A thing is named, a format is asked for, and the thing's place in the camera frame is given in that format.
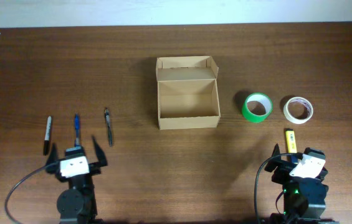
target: white wall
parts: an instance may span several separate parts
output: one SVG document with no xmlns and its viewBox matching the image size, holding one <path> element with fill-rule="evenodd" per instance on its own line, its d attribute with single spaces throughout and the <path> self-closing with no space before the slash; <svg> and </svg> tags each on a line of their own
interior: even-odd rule
<svg viewBox="0 0 352 224">
<path fill-rule="evenodd" d="M 0 0 L 0 27 L 352 21 L 352 0 Z"/>
</svg>

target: brown tabletop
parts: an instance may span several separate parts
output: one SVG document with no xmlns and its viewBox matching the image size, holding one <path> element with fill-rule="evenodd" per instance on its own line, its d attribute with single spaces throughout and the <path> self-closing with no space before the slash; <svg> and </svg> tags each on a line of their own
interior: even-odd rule
<svg viewBox="0 0 352 224">
<path fill-rule="evenodd" d="M 91 136 L 108 167 L 93 178 L 98 217 L 128 222 L 243 220 L 254 216 L 254 179 L 284 128 L 297 147 L 325 152 L 330 190 L 323 218 L 352 223 L 352 22 L 215 26 L 0 29 L 0 223 L 9 223 L 9 189 L 45 164 L 48 115 L 60 156 L 72 147 L 80 114 L 82 145 L 95 161 Z M 214 129 L 158 129 L 156 57 L 211 55 L 221 119 Z M 235 96 L 268 95 L 272 114 L 246 121 Z M 302 96 L 314 115 L 293 124 L 282 99 Z M 114 147 L 103 117 L 112 114 Z M 67 184 L 41 173 L 9 203 L 24 223 L 58 223 L 56 200 Z M 281 185 L 260 177 L 259 212 L 276 212 Z"/>
</svg>

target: white tape roll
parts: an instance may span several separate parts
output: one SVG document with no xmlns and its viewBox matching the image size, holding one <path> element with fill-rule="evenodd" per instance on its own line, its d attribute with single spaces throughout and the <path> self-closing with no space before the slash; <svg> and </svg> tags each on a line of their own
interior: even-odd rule
<svg viewBox="0 0 352 224">
<path fill-rule="evenodd" d="M 289 109 L 288 109 L 288 106 L 290 103 L 300 103 L 302 104 L 306 109 L 307 109 L 307 118 L 305 119 L 297 119 L 296 117 L 292 116 L 290 113 L 289 113 Z M 306 123 L 306 121 L 308 121 L 310 118 L 312 118 L 313 116 L 313 106 L 312 104 L 304 99 L 303 97 L 293 97 L 291 98 L 290 100 L 288 100 L 288 102 L 285 104 L 285 106 L 283 106 L 283 113 L 285 115 L 285 117 L 292 123 L 295 123 L 295 124 L 303 124 L 303 123 Z"/>
</svg>

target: green tape roll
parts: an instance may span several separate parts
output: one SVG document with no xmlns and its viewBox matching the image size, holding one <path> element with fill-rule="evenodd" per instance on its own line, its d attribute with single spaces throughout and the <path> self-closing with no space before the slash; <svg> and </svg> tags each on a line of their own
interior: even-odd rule
<svg viewBox="0 0 352 224">
<path fill-rule="evenodd" d="M 259 103 L 261 103 L 265 108 L 265 114 L 257 115 L 250 112 L 248 109 L 248 102 L 251 102 L 251 101 L 258 101 Z M 244 115 L 246 120 L 250 122 L 259 123 L 264 121 L 264 119 L 266 119 L 270 115 L 272 110 L 273 110 L 273 103 L 271 102 L 270 98 L 267 95 L 263 93 L 252 93 L 245 100 L 245 103 L 242 107 L 242 115 Z"/>
</svg>

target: open box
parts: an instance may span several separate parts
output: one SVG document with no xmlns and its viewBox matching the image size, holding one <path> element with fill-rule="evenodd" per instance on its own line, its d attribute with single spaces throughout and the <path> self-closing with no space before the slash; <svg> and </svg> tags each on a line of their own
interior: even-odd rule
<svg viewBox="0 0 352 224">
<path fill-rule="evenodd" d="M 220 120 L 218 71 L 210 56 L 158 58 L 159 128 L 215 128 Z"/>
</svg>

